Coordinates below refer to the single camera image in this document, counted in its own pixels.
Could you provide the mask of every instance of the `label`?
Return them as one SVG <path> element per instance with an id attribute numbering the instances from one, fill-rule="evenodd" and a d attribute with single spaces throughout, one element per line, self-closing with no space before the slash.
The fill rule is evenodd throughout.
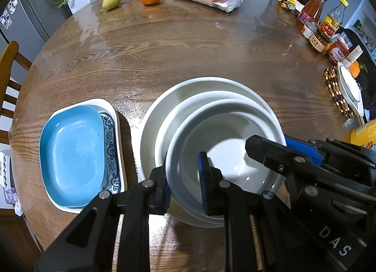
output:
<path id="1" fill-rule="evenodd" d="M 323 44 L 321 44 L 321 42 L 316 38 L 316 36 L 314 34 L 309 39 L 309 42 L 319 52 L 323 52 L 325 47 L 326 47 Z"/>
<path id="2" fill-rule="evenodd" d="M 300 12 L 298 18 L 302 23 L 304 23 L 305 21 L 313 22 L 313 18 L 303 11 Z"/>
<path id="3" fill-rule="evenodd" d="M 363 53 L 362 48 L 358 45 L 347 57 L 345 57 L 341 63 L 346 67 L 349 68 L 352 63 L 354 63 L 358 57 Z"/>
<path id="4" fill-rule="evenodd" d="M 308 28 L 306 25 L 304 25 L 302 27 L 302 29 L 300 30 L 300 32 L 302 32 L 303 36 L 306 37 L 306 38 L 308 38 L 308 39 L 310 39 L 311 36 L 312 36 L 312 34 L 313 34 L 313 31 L 310 28 Z"/>
<path id="5" fill-rule="evenodd" d="M 340 27 L 340 24 L 331 16 L 326 15 L 320 24 L 320 30 L 324 36 L 331 38 Z"/>
<path id="6" fill-rule="evenodd" d="M 334 47 L 329 52 L 329 57 L 333 60 L 333 62 L 338 63 L 345 58 L 345 55 L 342 53 L 342 51 L 339 48 Z"/>

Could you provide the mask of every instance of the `blue dish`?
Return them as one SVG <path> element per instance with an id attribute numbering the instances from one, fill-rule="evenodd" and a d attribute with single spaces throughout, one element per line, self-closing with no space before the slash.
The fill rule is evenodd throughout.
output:
<path id="1" fill-rule="evenodd" d="M 50 118 L 39 143 L 44 186 L 63 207 L 87 205 L 101 190 L 105 171 L 100 114 L 79 105 Z"/>
<path id="2" fill-rule="evenodd" d="M 103 178 L 102 190 L 108 190 L 115 194 L 120 192 L 121 182 L 117 159 L 115 123 L 107 113 L 100 114 L 105 128 L 105 177 Z"/>

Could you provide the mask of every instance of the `white bowl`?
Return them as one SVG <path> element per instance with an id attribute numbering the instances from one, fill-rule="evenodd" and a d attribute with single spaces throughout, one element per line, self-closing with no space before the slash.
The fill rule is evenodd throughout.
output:
<path id="1" fill-rule="evenodd" d="M 103 99 L 91 99 L 91 100 L 83 101 L 83 102 L 80 102 L 80 103 L 77 103 L 77 104 L 74 104 L 74 105 L 64 107 L 60 110 L 57 110 L 56 112 L 54 112 L 51 115 L 51 117 L 48 120 L 50 120 L 53 116 L 56 116 L 57 114 L 65 111 L 65 110 L 71 109 L 73 107 L 76 107 L 78 105 L 89 105 L 89 106 L 95 108 L 99 113 L 104 112 L 104 113 L 109 114 L 112 117 L 112 119 L 114 120 L 116 148 L 117 148 L 116 158 L 118 160 L 119 176 L 120 176 L 120 183 L 121 183 L 121 188 L 120 188 L 119 192 L 123 192 L 123 191 L 128 190 L 127 177 L 125 175 L 125 167 L 124 167 L 124 160 L 123 160 L 123 149 L 122 149 L 122 146 L 121 146 L 121 138 L 120 138 L 119 117 L 118 117 L 118 114 L 116 113 L 114 107 L 111 105 L 111 103 L 109 103 L 108 101 L 103 100 Z M 57 208 L 59 208 L 62 211 L 79 214 L 83 209 L 82 207 L 68 208 L 68 207 L 60 206 L 54 200 L 52 200 L 52 198 L 50 197 L 48 192 L 47 192 L 47 195 L 48 195 L 48 198 L 50 199 L 50 201 L 52 202 L 52 204 L 54 204 Z"/>
<path id="2" fill-rule="evenodd" d="M 174 109 L 174 107 L 185 99 L 198 93 L 213 90 L 225 90 L 244 95 L 261 105 L 277 120 L 276 115 L 273 113 L 269 105 L 257 93 L 238 82 L 213 76 L 195 78 L 181 82 L 165 91 L 157 100 L 155 100 L 142 120 L 141 128 L 139 130 L 140 134 L 132 135 L 132 146 L 134 148 L 139 180 L 149 178 L 151 171 L 156 167 L 154 159 L 155 140 L 159 128 L 167 115 L 172 109 Z M 170 201 L 168 213 L 179 221 L 190 225 L 200 227 L 220 226 L 203 222 L 192 217 L 179 206 L 173 197 Z"/>
<path id="3" fill-rule="evenodd" d="M 185 99 L 183 102 L 174 107 L 159 128 L 154 148 L 154 159 L 157 167 L 163 165 L 171 139 L 174 137 L 174 134 L 183 121 L 200 107 L 221 99 L 241 99 L 248 101 L 248 103 L 255 103 L 253 100 L 243 95 L 224 90 L 198 93 L 197 95 Z"/>
<path id="4" fill-rule="evenodd" d="M 286 145 L 278 122 L 255 103 L 239 99 L 211 102 L 193 112 L 178 128 L 166 155 L 166 177 L 174 198 L 190 215 L 223 224 L 222 217 L 204 213 L 197 170 L 198 153 L 208 154 L 211 166 L 243 190 L 277 192 L 283 176 L 250 159 L 246 139 L 259 135 Z"/>

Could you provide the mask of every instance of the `blue and white porcelain plate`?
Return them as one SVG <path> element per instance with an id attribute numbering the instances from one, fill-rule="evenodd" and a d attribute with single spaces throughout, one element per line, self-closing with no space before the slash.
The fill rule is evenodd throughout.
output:
<path id="1" fill-rule="evenodd" d="M 121 190 L 121 182 L 117 160 L 115 123 L 107 113 L 100 113 L 100 116 L 103 121 L 105 141 L 105 175 L 102 182 L 102 190 L 108 190 L 116 194 Z"/>

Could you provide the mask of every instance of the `sauce bottle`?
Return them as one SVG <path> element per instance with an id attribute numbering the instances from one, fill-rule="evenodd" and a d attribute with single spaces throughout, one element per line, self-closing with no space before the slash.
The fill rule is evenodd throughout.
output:
<path id="1" fill-rule="evenodd" d="M 323 11 L 326 0 L 309 0 L 300 12 L 298 19 L 305 23 L 306 21 L 318 23 L 321 12 Z"/>
<path id="2" fill-rule="evenodd" d="M 334 9 L 331 9 L 328 14 L 326 14 L 324 20 L 321 22 L 318 28 L 320 34 L 326 38 L 330 39 L 338 30 L 343 21 L 343 13 L 345 8 L 349 3 L 346 0 L 341 0 L 339 5 Z"/>

